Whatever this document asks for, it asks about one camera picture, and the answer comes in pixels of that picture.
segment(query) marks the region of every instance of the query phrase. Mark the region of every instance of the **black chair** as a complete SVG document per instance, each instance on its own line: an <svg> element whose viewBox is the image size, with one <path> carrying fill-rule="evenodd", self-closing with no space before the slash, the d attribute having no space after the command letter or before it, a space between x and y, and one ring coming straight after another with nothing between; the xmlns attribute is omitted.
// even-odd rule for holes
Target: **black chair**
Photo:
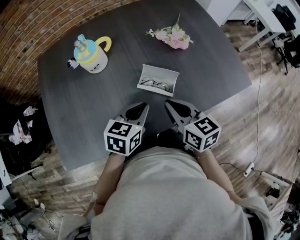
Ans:
<svg viewBox="0 0 300 240"><path fill-rule="evenodd" d="M287 62L290 62L294 68L300 68L300 35L298 35L293 41L286 41L284 47L274 47L280 54L281 60L277 63L279 65L282 61L285 64L285 75L288 74Z"/></svg>
<svg viewBox="0 0 300 240"><path fill-rule="evenodd" d="M276 16L276 18L280 21L285 31L288 32L296 29L296 26L294 24L296 22L296 18L287 6L281 6L277 4L276 8L273 10L273 13Z"/></svg>
<svg viewBox="0 0 300 240"><path fill-rule="evenodd" d="M40 101L35 107L38 109L33 115L24 116L24 110L29 104L19 106L12 105L0 98L0 151L7 171L13 175L19 175L30 168L30 162L37 159L50 142L52 136L46 120L43 104ZM13 133L14 125L20 121L25 135L30 133L32 141L30 143L14 143L8 140L8 136ZM27 122L33 120L32 127L27 127Z"/></svg>

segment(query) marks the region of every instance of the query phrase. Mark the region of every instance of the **white desk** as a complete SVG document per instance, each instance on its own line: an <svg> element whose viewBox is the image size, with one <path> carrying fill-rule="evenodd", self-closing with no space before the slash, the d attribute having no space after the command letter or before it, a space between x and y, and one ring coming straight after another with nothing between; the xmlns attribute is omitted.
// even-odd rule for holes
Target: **white desk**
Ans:
<svg viewBox="0 0 300 240"><path fill-rule="evenodd" d="M253 11L255 16L262 22L265 29L259 32L255 37L247 41L243 46L239 48L239 51L245 50L247 47L261 39L263 36L272 32L273 34L260 43L260 46L265 45L273 38L277 37L281 33L285 33L285 29L273 14L272 10L265 4L263 0L243 0L245 4Z"/></svg>

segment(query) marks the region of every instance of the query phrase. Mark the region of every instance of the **cable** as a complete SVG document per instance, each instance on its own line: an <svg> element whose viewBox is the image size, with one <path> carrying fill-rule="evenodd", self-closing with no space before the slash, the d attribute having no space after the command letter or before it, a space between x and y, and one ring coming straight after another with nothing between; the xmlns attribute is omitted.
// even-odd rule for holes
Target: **cable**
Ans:
<svg viewBox="0 0 300 240"><path fill-rule="evenodd" d="M260 79L259 79L259 86L258 86L258 92L257 92L257 141L256 141L256 147L257 147L257 154L253 160L253 163L256 161L258 153L259 153L259 148L258 148L258 139L259 139L259 92L261 89L261 82L262 82L262 73L263 73L263 52L262 52L262 47L260 46L260 42L258 40L258 46L261 52L261 72L260 72Z"/></svg>
<svg viewBox="0 0 300 240"><path fill-rule="evenodd" d="M239 170L239 171L245 173L244 170L239 169L238 167L236 167L235 165L233 165L233 164L231 164L231 163L220 163L219 165L222 165L222 164L229 164L229 165L233 166L234 168L236 168L237 170Z"/></svg>
<svg viewBox="0 0 300 240"><path fill-rule="evenodd" d="M61 212L51 211L51 210L45 210L45 212L50 212L50 213L54 212L54 214L55 214L58 218L63 218L63 217L64 217L64 215L63 215Z"/></svg>
<svg viewBox="0 0 300 240"><path fill-rule="evenodd" d="M228 165L231 165L232 167L236 168L237 170L239 170L239 171L245 173L244 170L239 169L238 167L236 167L235 165L233 165L233 164L231 164L231 163L220 163L219 165L222 165L222 164L228 164ZM264 172L264 171L261 171L261 170L254 170L253 168L252 168L252 171L253 171L253 172L259 172L259 173Z"/></svg>

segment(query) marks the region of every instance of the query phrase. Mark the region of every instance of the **power strip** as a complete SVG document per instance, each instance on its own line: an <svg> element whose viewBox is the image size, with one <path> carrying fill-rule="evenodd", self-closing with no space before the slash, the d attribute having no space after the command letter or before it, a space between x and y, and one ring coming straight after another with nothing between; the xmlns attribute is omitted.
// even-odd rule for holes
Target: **power strip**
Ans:
<svg viewBox="0 0 300 240"><path fill-rule="evenodd" d="M254 168L254 163L251 162L247 167L246 171L244 172L245 178L252 172L253 168Z"/></svg>

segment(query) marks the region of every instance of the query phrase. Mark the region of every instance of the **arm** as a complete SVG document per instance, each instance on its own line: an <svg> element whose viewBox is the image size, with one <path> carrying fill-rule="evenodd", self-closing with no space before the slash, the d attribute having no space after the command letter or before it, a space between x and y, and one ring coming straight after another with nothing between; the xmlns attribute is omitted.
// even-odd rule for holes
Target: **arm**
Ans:
<svg viewBox="0 0 300 240"><path fill-rule="evenodd" d="M91 202L84 216L94 208L95 215L102 213L103 208L116 190L120 176L123 171L125 156L111 154L105 164L104 170L96 183L93 192L97 194L96 202Z"/></svg>
<svg viewBox="0 0 300 240"><path fill-rule="evenodd" d="M207 178L217 183L228 193L232 201L234 201L236 204L239 204L242 199L235 194L229 177L221 168L211 150L207 150L202 153L195 151L195 158L197 159Z"/></svg>

